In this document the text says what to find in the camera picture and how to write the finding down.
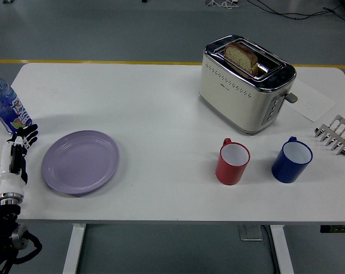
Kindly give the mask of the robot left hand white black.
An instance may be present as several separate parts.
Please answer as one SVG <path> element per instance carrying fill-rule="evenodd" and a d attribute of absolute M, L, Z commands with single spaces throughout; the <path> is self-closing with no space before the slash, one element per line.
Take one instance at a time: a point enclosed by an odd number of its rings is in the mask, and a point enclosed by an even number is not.
<path fill-rule="evenodd" d="M 26 155 L 38 140 L 38 125 L 21 127 L 2 148 L 0 163 L 0 200 L 14 199 L 18 203 L 24 196 L 27 184 Z"/>

